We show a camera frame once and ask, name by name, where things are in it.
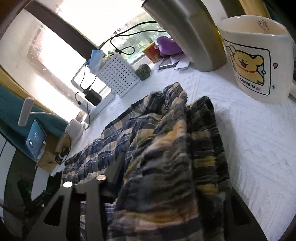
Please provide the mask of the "plaid navy cream pants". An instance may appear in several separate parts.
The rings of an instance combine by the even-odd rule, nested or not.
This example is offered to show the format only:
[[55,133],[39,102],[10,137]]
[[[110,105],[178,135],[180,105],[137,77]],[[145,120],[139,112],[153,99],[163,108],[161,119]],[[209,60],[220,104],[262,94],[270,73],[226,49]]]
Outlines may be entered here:
[[115,161],[124,170],[108,240],[224,240],[231,185],[209,97],[187,104],[179,83],[150,93],[70,157],[63,180],[86,183]]

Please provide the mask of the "beige plastic lidded container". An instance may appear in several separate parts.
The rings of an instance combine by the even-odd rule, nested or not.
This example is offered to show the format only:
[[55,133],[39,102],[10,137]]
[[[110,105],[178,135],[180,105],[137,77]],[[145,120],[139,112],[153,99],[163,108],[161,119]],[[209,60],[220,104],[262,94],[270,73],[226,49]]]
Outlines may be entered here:
[[66,153],[68,154],[72,147],[72,138],[70,137],[69,133],[64,132],[60,137],[55,152],[58,154]]

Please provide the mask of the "brown cardboard box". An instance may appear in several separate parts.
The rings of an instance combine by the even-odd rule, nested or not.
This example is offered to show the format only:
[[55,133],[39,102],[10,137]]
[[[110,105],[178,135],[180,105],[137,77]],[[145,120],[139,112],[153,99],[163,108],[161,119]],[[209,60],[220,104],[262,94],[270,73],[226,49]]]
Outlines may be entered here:
[[55,159],[59,154],[55,152],[55,149],[59,139],[60,138],[54,135],[48,135],[46,138],[46,144],[41,153],[41,157],[37,161],[37,167],[49,174],[52,173],[53,170],[58,166]]

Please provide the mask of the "white desk lamp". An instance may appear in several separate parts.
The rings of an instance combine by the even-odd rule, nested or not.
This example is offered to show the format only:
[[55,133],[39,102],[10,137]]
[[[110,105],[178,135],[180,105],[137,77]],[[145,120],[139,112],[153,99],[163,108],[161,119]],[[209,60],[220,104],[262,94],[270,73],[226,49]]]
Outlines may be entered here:
[[74,141],[81,138],[85,130],[81,122],[76,119],[66,121],[62,117],[46,111],[33,111],[34,102],[35,100],[32,97],[24,99],[18,118],[18,126],[25,127],[27,124],[32,124],[34,119],[37,119],[47,133],[56,137],[60,138],[64,132],[67,132]]

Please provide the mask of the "tablet with teal screen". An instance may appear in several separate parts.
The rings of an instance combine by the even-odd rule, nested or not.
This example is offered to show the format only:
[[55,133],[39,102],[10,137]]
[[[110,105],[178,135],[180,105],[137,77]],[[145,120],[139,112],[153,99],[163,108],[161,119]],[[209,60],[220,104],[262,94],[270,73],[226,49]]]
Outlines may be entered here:
[[45,145],[46,137],[46,132],[43,130],[37,119],[34,119],[25,141],[25,146],[28,149],[33,160],[38,160],[41,149]]

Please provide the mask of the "white usb charger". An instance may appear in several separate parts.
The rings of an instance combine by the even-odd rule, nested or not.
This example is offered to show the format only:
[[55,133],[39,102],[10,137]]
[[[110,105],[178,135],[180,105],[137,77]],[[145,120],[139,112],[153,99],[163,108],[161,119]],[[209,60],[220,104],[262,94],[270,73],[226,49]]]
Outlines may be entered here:
[[83,102],[78,101],[77,103],[78,103],[78,105],[79,105],[79,108],[80,108],[82,111],[84,111],[86,114],[89,113],[89,108],[88,108],[89,104],[88,104],[88,101],[83,101]]

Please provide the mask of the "black power adapter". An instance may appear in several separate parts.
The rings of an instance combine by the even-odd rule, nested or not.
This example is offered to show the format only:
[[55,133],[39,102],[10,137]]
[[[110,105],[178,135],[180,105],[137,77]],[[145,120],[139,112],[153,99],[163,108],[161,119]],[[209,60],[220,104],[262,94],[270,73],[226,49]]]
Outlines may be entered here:
[[85,98],[94,106],[98,106],[102,101],[102,96],[93,89],[85,90]]

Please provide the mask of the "white perforated storage basket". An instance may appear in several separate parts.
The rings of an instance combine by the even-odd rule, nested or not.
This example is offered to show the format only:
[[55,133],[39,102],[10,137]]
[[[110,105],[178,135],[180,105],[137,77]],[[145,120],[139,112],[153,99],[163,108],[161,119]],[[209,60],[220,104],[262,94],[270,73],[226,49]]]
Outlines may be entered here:
[[126,95],[140,81],[134,68],[118,53],[107,61],[96,76],[119,97]]

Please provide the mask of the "small green figurine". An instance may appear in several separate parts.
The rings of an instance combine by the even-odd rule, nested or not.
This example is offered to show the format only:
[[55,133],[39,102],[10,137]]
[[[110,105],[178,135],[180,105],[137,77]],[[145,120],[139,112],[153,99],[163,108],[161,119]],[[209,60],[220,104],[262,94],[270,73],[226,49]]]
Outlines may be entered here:
[[135,71],[136,75],[140,78],[141,81],[149,78],[151,69],[147,64],[141,64]]

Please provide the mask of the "orange yellow small can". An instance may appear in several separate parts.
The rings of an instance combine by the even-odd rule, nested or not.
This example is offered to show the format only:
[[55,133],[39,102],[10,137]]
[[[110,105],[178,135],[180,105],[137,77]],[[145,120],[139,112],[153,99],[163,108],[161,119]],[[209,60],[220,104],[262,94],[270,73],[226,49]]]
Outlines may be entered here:
[[162,59],[159,48],[155,42],[149,44],[146,48],[143,49],[142,52],[149,58],[149,60],[152,61],[152,63],[157,63],[159,60]]

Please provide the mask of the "purple plush toy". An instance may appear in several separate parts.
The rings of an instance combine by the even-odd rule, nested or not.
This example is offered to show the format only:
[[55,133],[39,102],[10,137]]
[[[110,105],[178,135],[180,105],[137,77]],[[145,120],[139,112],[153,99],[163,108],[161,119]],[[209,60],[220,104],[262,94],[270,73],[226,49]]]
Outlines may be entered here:
[[159,53],[162,57],[183,53],[178,44],[173,39],[170,39],[166,36],[158,37],[157,43],[159,46]]

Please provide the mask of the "white table cloth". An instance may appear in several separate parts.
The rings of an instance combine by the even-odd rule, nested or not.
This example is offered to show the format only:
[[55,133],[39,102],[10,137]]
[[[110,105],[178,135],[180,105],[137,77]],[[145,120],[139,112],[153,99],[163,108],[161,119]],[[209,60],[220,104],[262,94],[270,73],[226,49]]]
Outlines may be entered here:
[[232,186],[268,240],[279,240],[295,216],[295,102],[266,104],[246,95],[230,64],[213,72],[152,67],[150,77],[116,97],[71,148],[73,156],[91,144],[107,124],[152,91],[178,82],[193,103],[213,103]]

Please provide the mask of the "stainless steel tumbler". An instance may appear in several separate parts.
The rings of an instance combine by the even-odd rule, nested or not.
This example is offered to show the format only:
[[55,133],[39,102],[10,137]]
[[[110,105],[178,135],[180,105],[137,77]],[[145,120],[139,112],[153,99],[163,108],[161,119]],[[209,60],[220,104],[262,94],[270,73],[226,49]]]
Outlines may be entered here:
[[177,42],[197,70],[210,72],[226,64],[222,39],[202,1],[149,0],[142,8]]

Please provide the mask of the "white cartoon bear mug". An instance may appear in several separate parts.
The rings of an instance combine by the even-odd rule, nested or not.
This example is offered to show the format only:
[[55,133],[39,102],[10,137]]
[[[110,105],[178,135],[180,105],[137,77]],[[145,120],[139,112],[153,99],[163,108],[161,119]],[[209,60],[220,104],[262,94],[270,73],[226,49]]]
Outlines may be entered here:
[[233,16],[217,26],[236,82],[257,101],[284,102],[293,86],[293,39],[286,27],[262,16]]

